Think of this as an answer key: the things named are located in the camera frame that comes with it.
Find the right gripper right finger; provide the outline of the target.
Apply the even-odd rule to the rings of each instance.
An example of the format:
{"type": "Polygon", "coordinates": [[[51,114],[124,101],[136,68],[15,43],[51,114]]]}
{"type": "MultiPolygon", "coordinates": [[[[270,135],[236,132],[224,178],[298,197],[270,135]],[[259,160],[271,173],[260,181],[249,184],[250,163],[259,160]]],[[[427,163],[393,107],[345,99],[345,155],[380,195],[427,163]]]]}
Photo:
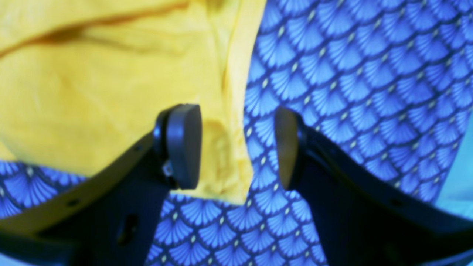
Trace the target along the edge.
{"type": "Polygon", "coordinates": [[[299,113],[274,114],[279,178],[309,204],[330,266],[466,266],[472,221],[379,180],[299,113]]]}

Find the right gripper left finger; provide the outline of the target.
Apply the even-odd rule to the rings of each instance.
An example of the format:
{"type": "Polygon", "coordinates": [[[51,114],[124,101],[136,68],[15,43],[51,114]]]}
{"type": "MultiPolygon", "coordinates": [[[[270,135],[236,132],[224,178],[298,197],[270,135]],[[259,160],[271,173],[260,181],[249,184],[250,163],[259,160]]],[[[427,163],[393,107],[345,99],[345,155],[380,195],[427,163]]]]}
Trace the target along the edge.
{"type": "Polygon", "coordinates": [[[1,254],[36,266],[142,266],[173,189],[199,183],[197,104],[159,113],[155,127],[100,173],[1,221],[1,254]]]}

